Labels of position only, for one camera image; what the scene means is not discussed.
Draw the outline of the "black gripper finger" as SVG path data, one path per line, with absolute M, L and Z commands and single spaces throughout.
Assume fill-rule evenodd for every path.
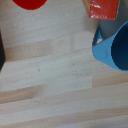
M 5 63 L 5 52 L 4 52 L 4 47 L 2 43 L 2 38 L 1 38 L 1 33 L 0 33 L 0 71 Z

